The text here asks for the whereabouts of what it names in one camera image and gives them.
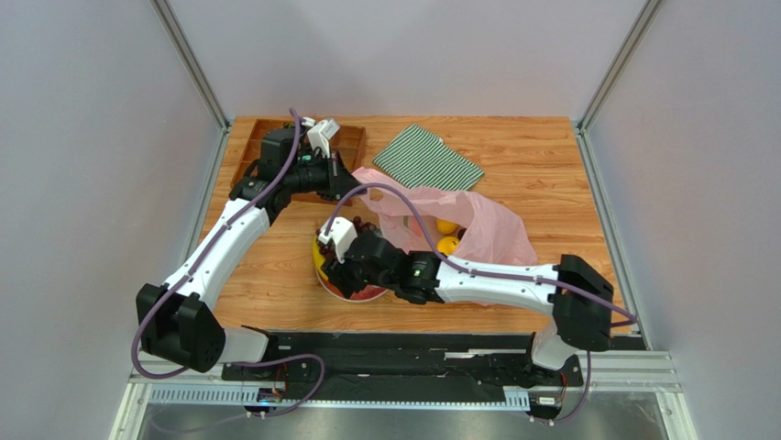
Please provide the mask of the small orange fruit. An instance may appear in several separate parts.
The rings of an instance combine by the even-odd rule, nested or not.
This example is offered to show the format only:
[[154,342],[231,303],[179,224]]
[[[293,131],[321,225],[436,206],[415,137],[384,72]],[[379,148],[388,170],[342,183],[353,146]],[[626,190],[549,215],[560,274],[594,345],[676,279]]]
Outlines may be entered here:
[[456,236],[445,236],[436,244],[436,250],[445,256],[453,255],[457,250],[460,240]]

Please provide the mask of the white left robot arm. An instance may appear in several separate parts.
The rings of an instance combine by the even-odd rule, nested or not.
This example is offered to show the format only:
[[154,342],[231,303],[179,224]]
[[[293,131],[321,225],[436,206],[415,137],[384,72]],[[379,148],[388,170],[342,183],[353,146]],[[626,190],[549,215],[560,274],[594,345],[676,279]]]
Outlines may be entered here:
[[198,248],[161,285],[145,284],[136,298],[138,329],[131,359],[139,352],[205,373],[218,363],[263,359],[270,336],[259,330],[224,328],[214,309],[228,278],[253,243],[273,225],[295,194],[315,193],[341,202],[359,182],[332,139],[332,118],[297,120],[268,131],[259,156],[235,182],[223,212]]

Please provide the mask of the yellow lemon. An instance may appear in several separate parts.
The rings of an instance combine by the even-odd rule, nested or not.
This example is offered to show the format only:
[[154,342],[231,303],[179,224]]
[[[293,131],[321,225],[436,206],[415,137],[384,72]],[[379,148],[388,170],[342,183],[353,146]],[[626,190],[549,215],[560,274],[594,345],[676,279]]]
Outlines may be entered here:
[[435,220],[435,227],[438,233],[443,236],[452,236],[460,229],[460,225],[439,218]]

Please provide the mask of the pink plastic bag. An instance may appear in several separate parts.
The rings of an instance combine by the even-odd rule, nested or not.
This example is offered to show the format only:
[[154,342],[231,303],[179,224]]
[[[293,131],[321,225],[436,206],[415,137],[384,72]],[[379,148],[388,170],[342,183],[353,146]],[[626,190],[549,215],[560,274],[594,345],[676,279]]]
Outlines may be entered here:
[[552,267],[538,265],[520,216],[476,192],[406,189],[365,168],[354,175],[370,191],[379,193],[359,199],[378,215],[382,235],[405,252],[436,247],[445,237],[436,230],[437,218],[467,230],[453,255],[435,261],[439,280],[435,298],[444,303],[495,303],[543,314],[551,311],[547,296],[552,289],[537,278],[552,274]]

